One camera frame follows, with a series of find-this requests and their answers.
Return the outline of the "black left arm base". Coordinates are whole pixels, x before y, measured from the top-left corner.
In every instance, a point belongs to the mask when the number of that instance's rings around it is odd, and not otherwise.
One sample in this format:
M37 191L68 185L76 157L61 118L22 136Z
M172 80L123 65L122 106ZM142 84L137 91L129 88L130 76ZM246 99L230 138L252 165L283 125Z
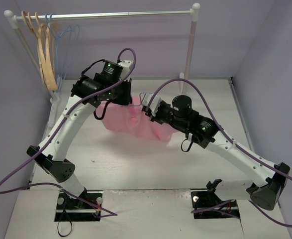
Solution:
M96 206L78 201L60 191L56 204L55 222L99 222L101 212Z

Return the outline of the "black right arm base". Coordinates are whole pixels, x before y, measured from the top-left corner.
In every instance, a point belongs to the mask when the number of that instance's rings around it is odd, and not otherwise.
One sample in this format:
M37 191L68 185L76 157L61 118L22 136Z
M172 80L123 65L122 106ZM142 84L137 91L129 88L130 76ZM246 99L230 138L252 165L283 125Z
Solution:
M209 181L206 189L191 190L193 210L199 211L193 213L195 220L240 219L237 201L223 201L216 195L216 187L221 182L221 179L216 179L213 182Z

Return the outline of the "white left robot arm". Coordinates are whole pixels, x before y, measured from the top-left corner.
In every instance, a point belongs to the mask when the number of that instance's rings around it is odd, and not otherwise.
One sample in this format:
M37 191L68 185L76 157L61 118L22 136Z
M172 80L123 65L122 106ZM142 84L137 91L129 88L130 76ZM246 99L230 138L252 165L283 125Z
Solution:
M27 150L39 167L51 175L62 189L71 193L68 203L75 209L85 205L86 188L75 176L75 165L66 159L67 151L83 123L101 102L131 104L131 81L128 77L134 66L132 60L117 63L105 60L102 72L96 73L92 79L85 75L87 70L84 70L47 137L38 146L30 146Z

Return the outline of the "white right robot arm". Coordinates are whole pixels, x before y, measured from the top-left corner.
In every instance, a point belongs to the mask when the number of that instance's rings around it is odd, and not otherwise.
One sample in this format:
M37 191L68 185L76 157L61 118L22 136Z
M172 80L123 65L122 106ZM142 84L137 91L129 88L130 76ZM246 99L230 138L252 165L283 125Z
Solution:
M274 209L287 182L288 165L261 159L234 139L224 136L212 119L192 109L192 100L188 96L176 96L168 104L147 93L142 106L151 121L170 125L184 133L191 144L218 154L241 170L253 182L246 190L251 201L262 209Z

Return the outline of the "pink t shirt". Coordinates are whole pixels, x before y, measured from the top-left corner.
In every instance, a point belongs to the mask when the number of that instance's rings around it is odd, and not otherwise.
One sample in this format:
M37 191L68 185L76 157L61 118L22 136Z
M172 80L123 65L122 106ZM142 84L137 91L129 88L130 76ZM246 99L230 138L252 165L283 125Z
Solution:
M101 120L104 127L113 132L123 132L132 136L168 142L177 131L168 124L152 122L142 111L138 96L132 97L132 105L120 106L110 103Z

